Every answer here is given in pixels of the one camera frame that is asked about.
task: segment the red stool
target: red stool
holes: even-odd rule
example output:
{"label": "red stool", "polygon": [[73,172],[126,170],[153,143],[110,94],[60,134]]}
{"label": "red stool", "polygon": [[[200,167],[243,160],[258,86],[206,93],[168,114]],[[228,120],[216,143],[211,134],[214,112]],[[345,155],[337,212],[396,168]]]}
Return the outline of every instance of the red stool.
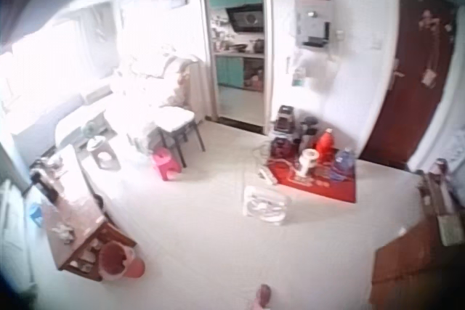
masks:
{"label": "red stool", "polygon": [[181,172],[181,166],[166,148],[160,148],[152,155],[152,164],[164,181],[168,180],[168,171]]}

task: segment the water heater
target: water heater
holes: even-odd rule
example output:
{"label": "water heater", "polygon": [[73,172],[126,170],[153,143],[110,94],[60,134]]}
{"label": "water heater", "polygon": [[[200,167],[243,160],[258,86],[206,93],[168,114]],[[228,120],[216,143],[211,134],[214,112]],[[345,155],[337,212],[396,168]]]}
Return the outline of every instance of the water heater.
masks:
{"label": "water heater", "polygon": [[330,38],[332,0],[295,0],[296,45],[324,47]]}

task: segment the red mat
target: red mat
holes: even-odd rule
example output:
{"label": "red mat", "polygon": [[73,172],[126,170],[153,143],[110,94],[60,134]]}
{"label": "red mat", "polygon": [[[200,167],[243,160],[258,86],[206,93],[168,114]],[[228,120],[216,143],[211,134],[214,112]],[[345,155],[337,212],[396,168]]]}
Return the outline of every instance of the red mat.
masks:
{"label": "red mat", "polygon": [[319,165],[315,169],[313,182],[311,185],[307,185],[307,183],[296,182],[299,178],[295,178],[294,170],[290,169],[285,163],[270,163],[268,168],[276,177],[279,184],[348,203],[355,203],[357,201],[355,194],[355,171],[353,175],[344,181],[335,182],[329,180],[329,165]]}

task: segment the brown door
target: brown door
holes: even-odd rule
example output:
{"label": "brown door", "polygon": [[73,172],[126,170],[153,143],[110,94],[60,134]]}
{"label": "brown door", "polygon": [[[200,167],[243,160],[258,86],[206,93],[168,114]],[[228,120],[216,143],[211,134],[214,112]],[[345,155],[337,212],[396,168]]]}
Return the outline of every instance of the brown door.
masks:
{"label": "brown door", "polygon": [[395,70],[361,159],[404,168],[415,152],[441,100],[455,13],[446,0],[400,0]]}

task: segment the red bottle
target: red bottle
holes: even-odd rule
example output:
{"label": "red bottle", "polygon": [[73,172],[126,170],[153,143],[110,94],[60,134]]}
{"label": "red bottle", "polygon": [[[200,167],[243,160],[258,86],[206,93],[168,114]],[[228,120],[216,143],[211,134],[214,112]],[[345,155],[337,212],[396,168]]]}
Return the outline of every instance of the red bottle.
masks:
{"label": "red bottle", "polygon": [[318,157],[319,163],[330,160],[333,155],[334,138],[332,133],[332,129],[326,129],[325,133],[317,141],[315,149],[320,154]]}

